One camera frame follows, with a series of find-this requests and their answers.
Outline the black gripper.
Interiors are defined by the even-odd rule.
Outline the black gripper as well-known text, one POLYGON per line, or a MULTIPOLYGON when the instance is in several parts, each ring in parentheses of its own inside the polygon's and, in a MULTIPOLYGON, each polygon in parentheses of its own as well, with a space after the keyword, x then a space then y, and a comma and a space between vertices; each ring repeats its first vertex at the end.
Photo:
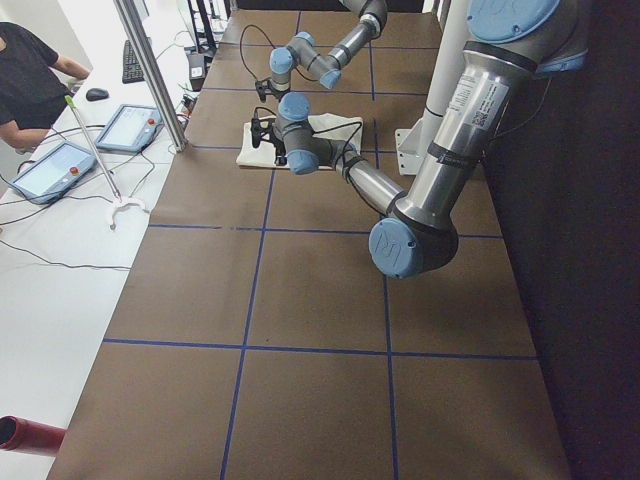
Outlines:
POLYGON ((275 130, 273 130, 269 134, 269 139, 270 139, 270 142, 275 147, 274 165, 277 167, 286 167, 287 166, 287 158, 286 158, 287 150, 286 150, 282 135, 280 133, 277 133, 275 130))
POLYGON ((290 92, 291 92, 290 86, 287 86, 286 88, 283 88, 283 89, 279 89, 276 86, 272 87, 272 95, 278 102, 281 102, 284 96, 289 94, 290 92))

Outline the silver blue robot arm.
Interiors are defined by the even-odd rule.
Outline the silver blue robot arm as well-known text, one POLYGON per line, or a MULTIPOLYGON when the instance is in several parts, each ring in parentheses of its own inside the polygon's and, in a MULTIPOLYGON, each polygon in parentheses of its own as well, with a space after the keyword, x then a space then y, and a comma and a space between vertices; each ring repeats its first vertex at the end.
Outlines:
POLYGON ((341 4, 357 15, 357 25, 327 54, 317 50, 313 36, 305 31, 297 33, 285 46, 272 50, 271 75, 255 81, 261 102, 265 102, 268 95, 278 100, 286 95, 291 90, 291 73, 298 67, 305 69, 324 88, 333 89, 358 52, 381 36, 387 23, 386 1, 341 1, 341 4))
POLYGON ((414 127, 417 175, 401 189, 372 167, 347 141, 322 138, 309 122, 307 98, 290 88, 296 68, 333 88, 343 69, 387 21, 383 1, 350 1, 358 24, 328 54, 311 35, 296 34, 270 56, 271 75, 257 84, 278 99, 268 132, 277 153, 297 175, 322 166, 338 171, 381 214, 368 240, 376 267, 408 278, 446 265, 458 236, 451 210, 486 147, 510 98, 534 78, 579 69, 587 53, 591 5, 587 1, 455 1, 444 23, 429 106, 414 127))

